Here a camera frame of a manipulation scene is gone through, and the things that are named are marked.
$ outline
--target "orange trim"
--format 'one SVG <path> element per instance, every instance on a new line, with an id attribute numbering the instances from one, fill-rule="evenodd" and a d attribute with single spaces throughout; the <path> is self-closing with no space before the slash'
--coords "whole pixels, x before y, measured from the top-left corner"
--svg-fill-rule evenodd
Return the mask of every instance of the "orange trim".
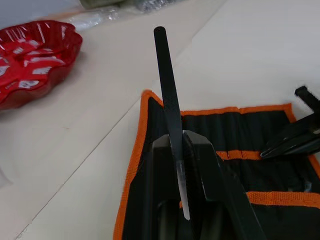
<path id="1" fill-rule="evenodd" d="M 129 188 L 132 180 L 134 179 L 137 170 L 138 164 L 140 161 L 142 149 L 145 142 L 146 132 L 147 132 L 147 124 L 148 124 L 148 101 L 149 98 L 154 98 L 161 106 L 163 106 L 163 102 L 161 99 L 154 94 L 151 90 L 145 90 L 141 96 L 140 103 L 140 117 L 138 124 L 138 131 L 134 143 L 134 147 L 132 150 L 124 187 L 123 194 L 121 197 L 121 202 L 118 210 L 118 214 L 115 221 L 115 227 L 113 232 L 113 240 L 121 240 L 122 233 L 124 230 L 125 216 L 126 216 L 126 208 L 129 196 Z M 283 105 L 269 105 L 269 106 L 256 106 L 256 107 L 245 107 L 245 108 L 237 108 L 237 107 L 226 107 L 222 109 L 213 109 L 213 110 L 195 110 L 195 111 L 182 111 L 181 115 L 210 115 L 210 114 L 223 114 L 236 112 L 240 114 L 247 113 L 256 113 L 256 112 L 265 112 L 265 111 L 284 111 L 291 123 L 296 121 L 296 118 L 292 112 L 291 104 L 283 104 Z M 232 151 L 218 151 L 217 154 L 223 160 L 231 160 L 231 159 L 244 159 L 244 160 L 260 160 L 259 152 L 257 151 L 240 151 L 240 150 L 232 150 Z M 310 162 L 316 171 L 317 175 L 320 178 L 320 166 L 318 161 L 314 156 L 309 157 Z M 261 205 L 272 205 L 272 204 L 280 204 L 283 206 L 304 206 L 303 202 L 306 200 L 306 203 L 310 203 L 307 207 L 319 207 L 319 194 L 316 193 L 299 193 L 299 192 L 284 192 L 284 193 L 274 193 L 274 192 L 248 192 L 248 197 L 250 201 L 254 204 Z"/>
<path id="2" fill-rule="evenodd" d="M 320 194 L 314 192 L 249 191 L 252 204 L 267 206 L 302 206 L 320 209 Z"/>

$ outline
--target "red plastic bowl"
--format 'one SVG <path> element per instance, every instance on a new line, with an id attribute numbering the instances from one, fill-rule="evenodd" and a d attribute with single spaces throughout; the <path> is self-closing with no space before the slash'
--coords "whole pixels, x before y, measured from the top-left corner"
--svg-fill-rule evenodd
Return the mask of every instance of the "red plastic bowl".
<path id="1" fill-rule="evenodd" d="M 0 110 L 18 108 L 34 99 L 46 95 L 61 83 L 71 71 L 80 51 L 82 37 L 75 32 L 75 26 L 54 20 L 32 21 L 0 30 L 0 45 L 28 38 L 43 43 L 42 48 L 59 50 L 63 66 L 52 67 L 47 78 L 35 87 L 19 88 L 21 79 L 12 80 L 10 90 L 8 83 L 0 82 Z"/>

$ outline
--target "black fabric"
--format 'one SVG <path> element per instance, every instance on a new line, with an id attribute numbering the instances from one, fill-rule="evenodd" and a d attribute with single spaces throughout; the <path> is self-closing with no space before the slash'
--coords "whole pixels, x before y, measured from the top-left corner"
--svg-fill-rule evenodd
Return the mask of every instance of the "black fabric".
<path id="1" fill-rule="evenodd" d="M 216 151 L 260 151 L 274 134 L 289 123 L 284 111 L 186 115 L 181 120 L 182 129 L 207 137 Z M 148 101 L 147 131 L 140 163 L 146 157 L 150 144 L 165 134 L 168 134 L 168 130 L 164 110 L 151 97 Z M 232 159 L 224 161 L 224 164 L 236 172 L 247 192 L 320 194 L 320 180 L 309 159 L 304 156 L 259 161 Z M 320 240 L 318 208 L 263 205 L 253 205 L 253 208 L 268 240 Z M 182 231 L 181 236 L 184 237 L 179 239 L 187 240 L 187 232 Z"/>

